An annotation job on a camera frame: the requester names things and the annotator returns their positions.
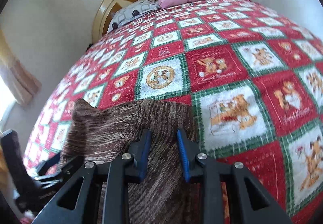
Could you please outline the brown knit sweater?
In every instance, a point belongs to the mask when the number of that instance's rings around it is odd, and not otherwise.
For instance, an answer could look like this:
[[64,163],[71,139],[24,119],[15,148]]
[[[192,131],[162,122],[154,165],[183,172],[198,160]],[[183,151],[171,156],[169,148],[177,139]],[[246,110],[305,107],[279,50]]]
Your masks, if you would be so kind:
[[152,134],[147,175],[129,185],[131,223],[197,223],[199,188],[185,182],[177,146],[177,130],[196,139],[190,105],[142,99],[100,110],[77,99],[72,125],[62,146],[60,165],[78,155],[97,164],[111,162],[140,139]]

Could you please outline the side window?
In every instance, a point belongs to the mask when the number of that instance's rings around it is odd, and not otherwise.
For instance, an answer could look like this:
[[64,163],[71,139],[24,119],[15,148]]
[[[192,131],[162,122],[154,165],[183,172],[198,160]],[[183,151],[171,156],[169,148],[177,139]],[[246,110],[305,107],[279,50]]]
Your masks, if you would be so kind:
[[2,77],[0,77],[0,98],[0,125],[1,131],[3,131],[11,109],[16,103],[16,99],[4,83]]

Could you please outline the yellow side window curtain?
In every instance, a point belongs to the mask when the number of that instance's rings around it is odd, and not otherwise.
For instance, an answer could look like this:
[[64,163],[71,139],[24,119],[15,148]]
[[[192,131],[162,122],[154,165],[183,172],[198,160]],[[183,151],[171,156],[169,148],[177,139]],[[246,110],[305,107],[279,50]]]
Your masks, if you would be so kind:
[[1,77],[16,102],[23,107],[29,105],[42,86],[11,51],[2,31]]

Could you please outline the red patchwork bedspread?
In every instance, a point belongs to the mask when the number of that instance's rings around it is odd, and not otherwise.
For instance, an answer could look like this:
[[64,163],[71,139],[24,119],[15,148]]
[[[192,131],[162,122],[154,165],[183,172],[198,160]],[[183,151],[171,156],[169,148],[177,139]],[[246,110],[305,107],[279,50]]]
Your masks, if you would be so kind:
[[27,169],[62,149],[79,98],[101,109],[190,104],[201,151],[244,163],[293,223],[308,223],[322,202],[322,41],[260,4],[182,4],[103,36],[49,97]]

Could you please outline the grey patterned pillow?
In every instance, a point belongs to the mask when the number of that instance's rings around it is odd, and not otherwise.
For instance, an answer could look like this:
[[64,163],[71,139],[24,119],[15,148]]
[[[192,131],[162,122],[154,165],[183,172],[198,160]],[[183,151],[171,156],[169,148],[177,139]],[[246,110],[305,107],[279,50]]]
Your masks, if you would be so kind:
[[111,31],[126,25],[146,13],[157,11],[159,8],[158,0],[137,0],[129,6],[118,10],[113,15],[107,32],[110,33]]

